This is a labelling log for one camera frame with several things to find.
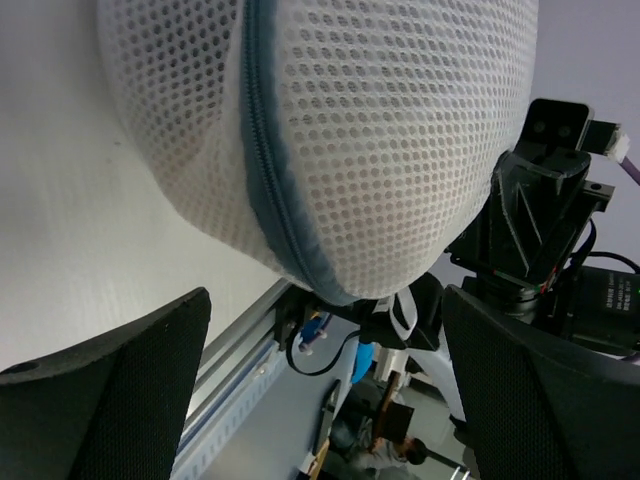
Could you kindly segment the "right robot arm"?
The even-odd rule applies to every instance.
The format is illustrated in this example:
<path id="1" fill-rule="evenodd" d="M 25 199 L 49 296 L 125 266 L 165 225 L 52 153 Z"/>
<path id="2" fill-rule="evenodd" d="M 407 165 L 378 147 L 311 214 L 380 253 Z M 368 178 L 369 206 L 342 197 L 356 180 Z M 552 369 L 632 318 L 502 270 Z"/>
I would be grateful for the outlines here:
<path id="1" fill-rule="evenodd" d="M 639 266 L 590 267 L 592 220 L 614 189 L 587 175 L 587 153 L 508 152 L 476 219 L 449 246 L 462 288 L 503 314 L 613 357 L 639 351 Z"/>

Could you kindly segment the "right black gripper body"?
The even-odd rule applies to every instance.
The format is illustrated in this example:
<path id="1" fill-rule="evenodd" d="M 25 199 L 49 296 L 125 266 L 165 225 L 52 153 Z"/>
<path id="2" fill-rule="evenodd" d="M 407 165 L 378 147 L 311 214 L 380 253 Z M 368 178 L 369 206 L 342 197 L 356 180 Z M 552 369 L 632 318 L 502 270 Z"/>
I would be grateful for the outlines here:
<path id="1" fill-rule="evenodd" d="M 553 288 L 565 277 L 563 271 L 580 236 L 596 212 L 604 212 L 613 196 L 610 185 L 584 180 L 573 202 L 554 230 L 551 246 L 558 249 L 558 263 L 542 283 L 523 283 L 502 274 L 485 273 L 474 261 L 473 222 L 450 244 L 451 261 L 474 273 L 463 281 L 463 289 L 502 313 L 525 323 L 532 323 L 543 315 L 552 302 Z"/>

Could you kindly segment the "blue-trimmed white mesh laundry bag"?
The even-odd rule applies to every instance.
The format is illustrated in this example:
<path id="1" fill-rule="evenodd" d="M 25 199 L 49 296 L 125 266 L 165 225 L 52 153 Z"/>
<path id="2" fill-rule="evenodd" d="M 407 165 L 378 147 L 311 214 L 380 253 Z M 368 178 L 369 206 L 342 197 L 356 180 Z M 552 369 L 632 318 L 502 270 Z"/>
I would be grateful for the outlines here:
<path id="1" fill-rule="evenodd" d="M 127 135 L 175 210 L 326 302 L 388 297 L 485 204 L 535 1 L 101 1 Z"/>

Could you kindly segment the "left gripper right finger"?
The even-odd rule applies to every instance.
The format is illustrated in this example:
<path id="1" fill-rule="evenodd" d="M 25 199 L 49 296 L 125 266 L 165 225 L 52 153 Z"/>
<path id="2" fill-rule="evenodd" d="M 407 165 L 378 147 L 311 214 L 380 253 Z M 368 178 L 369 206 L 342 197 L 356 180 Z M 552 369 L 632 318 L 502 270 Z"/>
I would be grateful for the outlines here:
<path id="1" fill-rule="evenodd" d="M 483 479 L 636 479 L 639 368 L 445 289 L 443 325 Z"/>

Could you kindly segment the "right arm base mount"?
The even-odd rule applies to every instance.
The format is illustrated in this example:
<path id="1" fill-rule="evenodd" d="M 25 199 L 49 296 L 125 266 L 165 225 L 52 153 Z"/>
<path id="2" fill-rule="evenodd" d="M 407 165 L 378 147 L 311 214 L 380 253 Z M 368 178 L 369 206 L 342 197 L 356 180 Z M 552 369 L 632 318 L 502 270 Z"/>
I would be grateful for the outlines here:
<path id="1" fill-rule="evenodd" d="M 436 351 L 441 344 L 443 293 L 438 281 L 426 279 L 387 299 L 360 300 L 340 307 L 324 302 L 311 292 L 291 287 L 275 304 L 274 337 L 289 367 L 307 377 L 332 370 L 352 339 L 387 349 Z M 312 344 L 328 333 L 335 319 L 354 324 L 355 331 L 344 338 L 327 366 L 313 372 L 302 370 L 296 365 L 294 355 L 309 352 Z"/>

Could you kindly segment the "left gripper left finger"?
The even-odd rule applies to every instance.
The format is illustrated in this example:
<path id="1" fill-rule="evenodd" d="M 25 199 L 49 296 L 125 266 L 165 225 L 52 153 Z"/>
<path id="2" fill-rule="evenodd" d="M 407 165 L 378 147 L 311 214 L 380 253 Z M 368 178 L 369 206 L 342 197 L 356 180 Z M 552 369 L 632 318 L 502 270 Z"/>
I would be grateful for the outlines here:
<path id="1" fill-rule="evenodd" d="M 197 288 L 3 370 L 2 478 L 169 478 L 209 322 L 209 294 Z"/>

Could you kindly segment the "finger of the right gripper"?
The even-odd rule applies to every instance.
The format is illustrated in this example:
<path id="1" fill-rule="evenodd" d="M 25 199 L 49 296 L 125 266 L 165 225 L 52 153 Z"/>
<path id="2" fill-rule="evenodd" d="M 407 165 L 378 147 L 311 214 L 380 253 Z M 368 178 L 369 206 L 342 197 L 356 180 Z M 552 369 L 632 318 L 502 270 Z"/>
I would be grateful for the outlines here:
<path id="1" fill-rule="evenodd" d="M 591 163 L 588 153 L 558 148 L 528 159 L 499 160 L 490 194 L 473 222 L 474 261 L 485 273 L 542 283 L 558 260 L 554 230 L 573 202 Z"/>

